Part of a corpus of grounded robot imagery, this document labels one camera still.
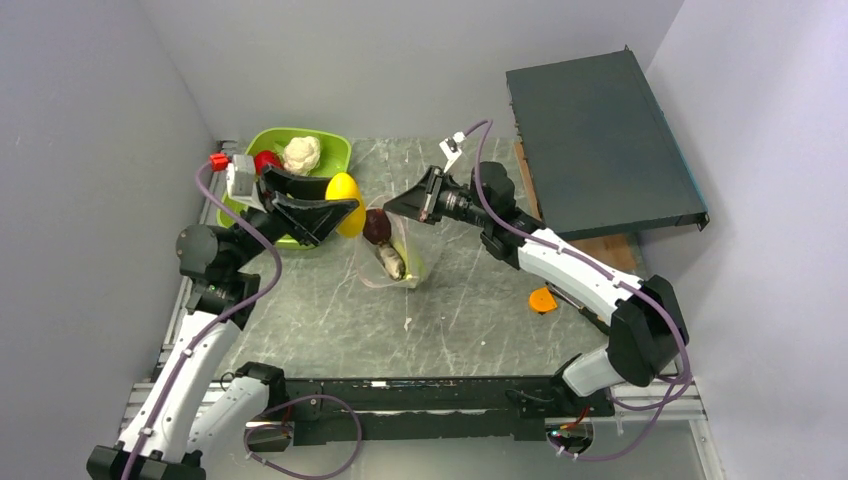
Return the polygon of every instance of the plastic bag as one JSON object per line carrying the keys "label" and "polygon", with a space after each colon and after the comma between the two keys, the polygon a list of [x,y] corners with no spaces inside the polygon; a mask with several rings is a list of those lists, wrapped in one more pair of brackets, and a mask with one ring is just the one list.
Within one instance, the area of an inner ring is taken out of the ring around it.
{"label": "plastic bag", "polygon": [[[372,201],[368,208],[378,208],[389,197],[381,196]],[[415,246],[409,229],[409,220],[386,212],[392,224],[392,247],[397,250],[406,266],[406,274],[400,280],[394,280],[383,267],[377,253],[377,246],[371,244],[362,234],[356,238],[353,253],[353,263],[359,279],[371,288],[405,287],[415,288],[420,285],[430,273],[430,269],[421,257],[420,250]]]}

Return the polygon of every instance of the green bowl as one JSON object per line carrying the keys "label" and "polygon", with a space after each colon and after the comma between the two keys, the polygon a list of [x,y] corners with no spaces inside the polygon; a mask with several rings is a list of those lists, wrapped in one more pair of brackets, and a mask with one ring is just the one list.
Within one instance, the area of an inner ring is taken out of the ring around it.
{"label": "green bowl", "polygon": [[[305,128],[270,128],[260,133],[250,142],[245,152],[248,155],[256,155],[262,150],[282,151],[295,137],[315,137],[321,142],[321,158],[318,165],[309,172],[310,177],[332,177],[337,173],[346,172],[350,164],[351,147],[346,138],[332,133],[308,130]],[[243,212],[247,207],[238,203],[224,193],[221,198],[224,205],[233,209],[236,213]],[[218,225],[230,227],[235,223],[232,218],[221,210],[218,210]],[[290,250],[307,250],[312,246],[301,245],[290,236],[277,240],[277,247]]]}

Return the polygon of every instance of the red connector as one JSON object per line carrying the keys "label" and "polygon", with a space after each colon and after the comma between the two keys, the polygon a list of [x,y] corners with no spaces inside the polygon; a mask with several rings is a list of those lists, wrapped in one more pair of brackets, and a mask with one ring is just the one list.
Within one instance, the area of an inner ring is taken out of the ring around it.
{"label": "red connector", "polygon": [[230,159],[223,153],[213,153],[212,155],[209,155],[209,163],[212,164],[213,172],[220,172],[221,170],[227,169]]}

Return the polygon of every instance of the yellow fruit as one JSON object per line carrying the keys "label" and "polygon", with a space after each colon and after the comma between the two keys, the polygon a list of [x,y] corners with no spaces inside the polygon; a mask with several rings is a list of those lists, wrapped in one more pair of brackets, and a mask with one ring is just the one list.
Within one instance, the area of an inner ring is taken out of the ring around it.
{"label": "yellow fruit", "polygon": [[337,173],[327,185],[324,199],[347,200],[351,198],[358,201],[359,206],[336,227],[337,232],[348,238],[353,238],[362,233],[362,228],[365,226],[365,202],[362,201],[362,194],[359,193],[356,180],[347,173]]}

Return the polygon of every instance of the gray wall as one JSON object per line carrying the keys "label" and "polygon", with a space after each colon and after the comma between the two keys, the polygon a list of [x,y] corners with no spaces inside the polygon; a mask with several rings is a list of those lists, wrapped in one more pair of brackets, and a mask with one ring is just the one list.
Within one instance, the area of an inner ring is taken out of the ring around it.
{"label": "gray wall", "polygon": [[712,223],[644,252],[682,301],[731,479],[848,476],[846,19],[686,0],[648,69]]}
{"label": "gray wall", "polygon": [[0,478],[86,478],[153,366],[213,142],[134,1],[4,1],[0,45]]}
{"label": "gray wall", "polygon": [[683,0],[141,0],[217,138],[268,126],[442,136],[493,117],[504,72],[628,44],[650,63]]}

